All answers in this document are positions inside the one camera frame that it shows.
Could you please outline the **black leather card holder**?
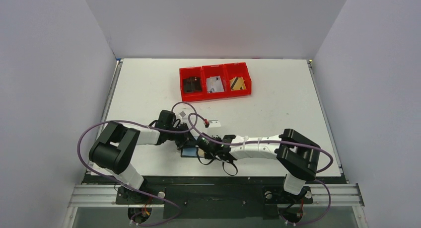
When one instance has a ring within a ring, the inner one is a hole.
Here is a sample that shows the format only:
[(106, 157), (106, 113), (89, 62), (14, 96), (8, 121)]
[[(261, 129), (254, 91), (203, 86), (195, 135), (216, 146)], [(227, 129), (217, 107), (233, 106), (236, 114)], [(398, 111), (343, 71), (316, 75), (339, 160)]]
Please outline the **black leather card holder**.
[(184, 148), (180, 150), (180, 157), (197, 158), (198, 148)]

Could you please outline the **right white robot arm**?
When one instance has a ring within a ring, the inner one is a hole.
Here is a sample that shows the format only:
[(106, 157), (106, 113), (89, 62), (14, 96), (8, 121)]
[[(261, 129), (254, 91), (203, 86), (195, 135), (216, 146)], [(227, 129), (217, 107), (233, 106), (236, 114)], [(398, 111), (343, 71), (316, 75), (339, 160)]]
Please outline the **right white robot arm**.
[(196, 146), (201, 149), (205, 158), (220, 159), (233, 164), (246, 158), (264, 158), (279, 161), (287, 170), (281, 197), (294, 201), (302, 192), (307, 181), (315, 180), (320, 147), (293, 129), (284, 129), (281, 135), (250, 138), (247, 136), (225, 135), (208, 137), (200, 135)]

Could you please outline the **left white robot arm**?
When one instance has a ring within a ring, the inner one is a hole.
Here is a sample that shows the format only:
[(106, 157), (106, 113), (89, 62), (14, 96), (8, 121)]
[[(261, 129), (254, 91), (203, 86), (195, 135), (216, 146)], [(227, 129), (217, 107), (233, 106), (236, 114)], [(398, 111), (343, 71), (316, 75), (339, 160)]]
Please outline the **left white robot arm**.
[(117, 180), (130, 186), (129, 197), (135, 203), (147, 199), (148, 189), (142, 186), (145, 179), (131, 164), (135, 147), (157, 146), (174, 141), (176, 148), (192, 148), (196, 139), (186, 123), (174, 112), (162, 110), (157, 120), (146, 128), (129, 128), (122, 123), (109, 122), (89, 151), (89, 160), (110, 172)]

